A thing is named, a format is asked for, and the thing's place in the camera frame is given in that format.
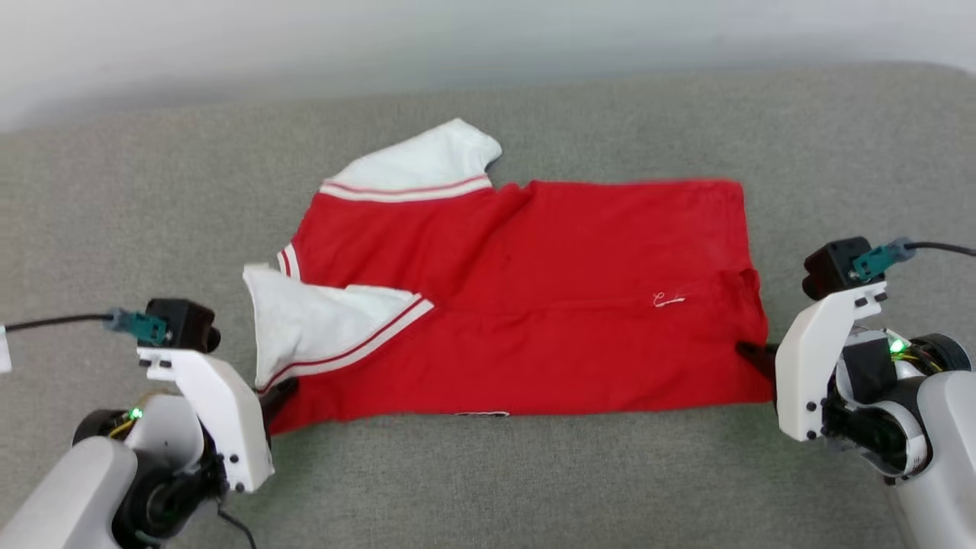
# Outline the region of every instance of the white backdrop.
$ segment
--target white backdrop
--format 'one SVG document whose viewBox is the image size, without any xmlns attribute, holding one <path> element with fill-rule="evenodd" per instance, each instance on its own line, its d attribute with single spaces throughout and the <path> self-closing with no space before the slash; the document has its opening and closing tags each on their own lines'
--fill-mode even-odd
<svg viewBox="0 0 976 549">
<path fill-rule="evenodd" d="M 0 0 L 0 130 L 648 70 L 976 69 L 973 0 Z"/>
</svg>

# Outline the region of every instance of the red stripe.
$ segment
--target red stripe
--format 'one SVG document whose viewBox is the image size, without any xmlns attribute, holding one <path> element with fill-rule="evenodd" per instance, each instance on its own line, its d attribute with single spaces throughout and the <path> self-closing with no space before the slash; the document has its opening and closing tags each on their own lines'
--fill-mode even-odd
<svg viewBox="0 0 976 549">
<path fill-rule="evenodd" d="M 394 324 L 396 324 L 407 313 L 410 313 L 411 311 L 413 311 L 414 308 L 416 308 L 417 305 L 420 304 L 422 301 L 424 301 L 424 298 L 423 297 L 418 297 L 416 301 L 414 301 L 412 304 L 410 304 L 410 307 L 406 308 L 403 311 L 403 313 L 400 313 L 399 315 L 397 315 L 396 317 L 394 317 L 393 320 L 387 322 L 382 328 L 380 328 L 379 330 L 377 330 L 376 333 L 374 333 L 373 335 L 371 335 L 365 341 L 363 341 L 359 345 L 353 347 L 352 349 L 349 349 L 345 353 L 342 353 L 341 355 L 336 355 L 334 357 L 329 357 L 327 359 L 313 360 L 313 361 L 308 361 L 308 362 L 292 362 L 292 363 L 288 364 L 287 366 L 281 368 L 281 370 L 279 370 L 278 373 L 276 373 L 273 376 L 271 376 L 271 379 L 268 380 L 267 384 L 264 386 L 263 389 L 259 390 L 259 393 L 263 393 L 263 392 L 267 391 L 268 389 L 270 389 L 274 385 L 274 382 L 279 377 L 281 377 L 282 374 L 284 374 L 285 372 L 287 372 L 288 370 L 290 370 L 293 366 L 316 366 L 318 364 L 327 364 L 329 362 L 333 362 L 333 361 L 336 361 L 336 360 L 339 360 L 339 359 L 344 359 L 345 357 L 348 357 L 349 355 L 355 353 L 356 351 L 359 351 L 363 347 L 369 345 L 370 342 L 372 342 L 374 339 L 380 337 L 381 334 L 383 334 L 391 326 L 393 326 Z"/>
<path fill-rule="evenodd" d="M 482 180 L 482 179 L 488 179 L 488 175 L 487 174 L 481 174 L 479 176 L 469 177 L 467 179 L 462 179 L 462 180 L 460 180 L 458 182 L 449 183 L 447 185 L 438 185 L 436 187 L 420 187 L 420 188 L 417 188 L 417 189 L 407 189 L 407 190 L 354 189 L 352 187 L 347 187 L 347 186 L 345 186 L 345 185 L 343 185 L 343 184 L 341 184 L 339 182 L 330 181 L 330 180 L 325 180 L 325 181 L 322 182 L 322 184 L 325 185 L 325 186 L 327 186 L 327 187 L 335 187 L 337 189 L 347 190 L 349 192 L 368 192 L 368 193 L 371 193 L 371 194 L 390 194 L 390 195 L 397 195 L 397 194 L 409 194 L 409 193 L 412 193 L 412 192 L 427 192 L 427 191 L 430 191 L 430 190 L 448 190 L 448 189 L 453 189 L 454 187 L 460 187 L 461 185 L 466 185 L 468 183 L 471 183 L 472 181 L 479 181 L 479 180 Z"/>
<path fill-rule="evenodd" d="M 285 253 L 285 250 L 281 250 L 281 259 L 285 260 L 285 275 L 291 276 L 292 266 L 290 263 L 288 263 L 288 254 Z"/>
</svg>

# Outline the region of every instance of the garment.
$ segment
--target garment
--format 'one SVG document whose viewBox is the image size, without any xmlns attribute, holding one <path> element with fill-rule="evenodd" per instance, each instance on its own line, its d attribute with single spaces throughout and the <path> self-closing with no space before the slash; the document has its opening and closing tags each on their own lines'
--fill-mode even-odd
<svg viewBox="0 0 976 549">
<path fill-rule="evenodd" d="M 458 119 L 326 180 L 279 271 L 245 270 L 272 426 L 391 413 L 579 414 L 768 401 L 741 187 L 495 190 Z"/>
</svg>

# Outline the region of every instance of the teal connector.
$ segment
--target teal connector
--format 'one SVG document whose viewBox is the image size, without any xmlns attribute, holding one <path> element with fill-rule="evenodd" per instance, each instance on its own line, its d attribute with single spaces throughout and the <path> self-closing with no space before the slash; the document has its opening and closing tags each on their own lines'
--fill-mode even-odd
<svg viewBox="0 0 976 549">
<path fill-rule="evenodd" d="M 106 330 L 126 332 L 139 341 L 146 341 L 153 345 L 162 345 L 166 342 L 166 321 L 162 318 L 149 317 L 119 308 L 112 309 L 108 313 L 112 315 L 112 320 L 104 322 Z"/>
<path fill-rule="evenodd" d="M 896 263 L 912 259 L 915 251 L 905 247 L 912 243 L 907 238 L 896 238 L 891 243 L 879 246 L 854 260 L 854 273 L 860 280 L 871 280 L 891 269 Z"/>
</svg>

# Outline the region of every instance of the black cable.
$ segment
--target black cable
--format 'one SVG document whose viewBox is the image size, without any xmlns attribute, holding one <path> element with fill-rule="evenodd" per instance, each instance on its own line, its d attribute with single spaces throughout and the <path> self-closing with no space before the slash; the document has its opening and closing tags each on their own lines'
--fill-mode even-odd
<svg viewBox="0 0 976 549">
<path fill-rule="evenodd" d="M 947 252 L 955 252 L 957 254 L 976 257 L 976 249 L 967 248 L 965 246 L 956 246 L 955 244 L 943 244 L 942 242 L 909 242 L 908 244 L 905 244 L 906 250 L 917 250 L 918 248 L 945 250 Z"/>
<path fill-rule="evenodd" d="M 244 532 L 244 535 L 247 536 L 247 542 L 251 544 L 251 549 L 258 549 L 258 544 L 254 542 L 254 536 L 251 535 L 251 531 L 244 526 L 244 523 L 231 517 L 230 515 L 227 514 L 227 512 L 224 509 L 220 507 L 217 508 L 217 516 L 227 521 L 227 523 L 230 524 L 231 526 Z"/>
<path fill-rule="evenodd" d="M 18 322 L 16 324 L 7 324 L 4 329 L 7 333 L 16 332 L 19 330 L 28 330 L 30 328 L 39 328 L 41 326 L 53 326 L 56 324 L 68 324 L 70 322 L 84 322 L 86 320 L 112 320 L 112 315 L 105 313 L 99 313 L 97 315 L 72 315 L 71 317 L 53 317 L 53 318 L 42 318 L 40 320 L 31 320 L 28 322 Z"/>
</svg>

